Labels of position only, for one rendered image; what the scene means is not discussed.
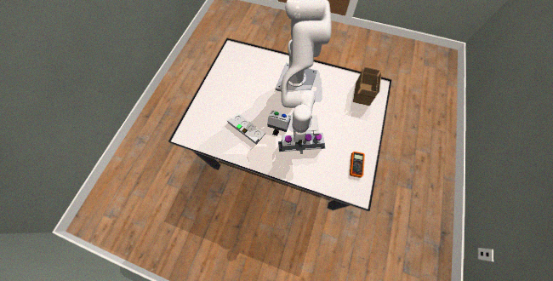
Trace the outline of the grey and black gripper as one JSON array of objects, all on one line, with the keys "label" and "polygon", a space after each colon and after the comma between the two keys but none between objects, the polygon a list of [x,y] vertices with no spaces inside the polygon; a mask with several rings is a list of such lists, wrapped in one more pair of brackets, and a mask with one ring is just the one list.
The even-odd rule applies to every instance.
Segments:
[{"label": "grey and black gripper", "polygon": [[299,147],[302,147],[302,141],[305,141],[305,133],[306,131],[300,133],[294,130],[294,142],[296,142],[296,144],[298,143]]}]

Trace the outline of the small brown cardboard box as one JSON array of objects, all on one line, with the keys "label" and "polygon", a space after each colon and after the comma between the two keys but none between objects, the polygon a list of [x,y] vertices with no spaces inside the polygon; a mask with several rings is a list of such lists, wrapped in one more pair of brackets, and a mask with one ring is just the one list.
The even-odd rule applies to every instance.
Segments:
[{"label": "small brown cardboard box", "polygon": [[377,94],[380,91],[382,72],[379,74],[379,76],[376,76],[378,75],[379,71],[380,70],[368,68],[368,67],[365,67],[364,70],[362,68],[362,72],[360,73],[358,79],[356,80],[356,87],[355,87],[353,102],[367,105],[367,106],[371,105],[371,103],[373,102],[373,100],[376,98]]}]

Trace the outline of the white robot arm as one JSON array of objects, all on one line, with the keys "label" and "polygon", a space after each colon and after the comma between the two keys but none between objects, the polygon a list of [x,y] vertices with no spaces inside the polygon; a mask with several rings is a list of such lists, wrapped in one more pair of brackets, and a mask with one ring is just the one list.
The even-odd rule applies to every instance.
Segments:
[{"label": "white robot arm", "polygon": [[[328,0],[287,0],[286,13],[291,20],[288,42],[289,68],[283,76],[282,105],[294,108],[293,128],[297,132],[311,131],[319,135],[317,115],[311,115],[315,103],[312,90],[288,90],[288,84],[299,87],[305,83],[305,69],[313,66],[314,57],[331,37],[331,16]],[[297,21],[297,22],[295,22]]]}]

